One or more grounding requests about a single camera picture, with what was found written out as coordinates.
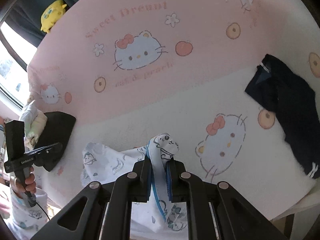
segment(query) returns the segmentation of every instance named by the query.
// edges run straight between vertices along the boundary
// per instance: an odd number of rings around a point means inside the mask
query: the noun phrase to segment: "black cable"
[[[49,221],[50,221],[50,218],[49,218],[49,216],[48,216],[47,212],[45,212],[45,211],[44,211],[44,209],[39,205],[39,203],[38,203],[38,202],[36,202],[36,203],[37,203],[37,205],[42,209],[42,211],[47,215],[47,217],[48,217],[48,219],[49,219]]]

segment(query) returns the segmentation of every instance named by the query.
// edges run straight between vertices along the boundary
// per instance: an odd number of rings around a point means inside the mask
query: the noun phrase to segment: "white sleeve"
[[[19,240],[29,240],[41,227],[47,222],[46,214],[38,205],[32,208],[27,208],[24,201],[17,197],[11,191],[12,211],[10,217],[4,220],[10,231]],[[36,199],[39,205],[47,211],[48,195],[42,189],[37,188]]]

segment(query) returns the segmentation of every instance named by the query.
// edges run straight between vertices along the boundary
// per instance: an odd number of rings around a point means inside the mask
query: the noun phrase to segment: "silver screw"
[[[135,179],[135,178],[137,177],[137,173],[135,173],[135,172],[129,172],[128,175],[127,175],[127,177],[128,177],[129,179]]]
[[[229,184],[224,181],[219,183],[219,188],[227,189],[228,187],[229,187]]]
[[[97,181],[91,182],[89,187],[92,189],[96,189],[99,187],[99,182],[97,182]]]
[[[189,172],[183,172],[181,173],[181,178],[184,178],[184,179],[189,179],[191,177],[191,174]]]

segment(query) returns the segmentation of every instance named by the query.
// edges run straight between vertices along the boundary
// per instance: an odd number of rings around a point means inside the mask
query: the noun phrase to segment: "yellow plush toy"
[[[50,4],[41,16],[41,31],[49,33],[52,26],[66,13],[66,6],[63,0]]]

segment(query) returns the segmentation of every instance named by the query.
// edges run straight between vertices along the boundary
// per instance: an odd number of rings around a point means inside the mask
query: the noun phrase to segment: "device handle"
[[[20,182],[20,184],[26,188],[26,178],[30,176],[30,167],[26,167],[23,170],[17,170],[14,172],[17,180]],[[24,203],[26,207],[34,207],[36,205],[36,195],[32,194],[30,191],[25,191],[22,195],[22,198],[24,200]]]

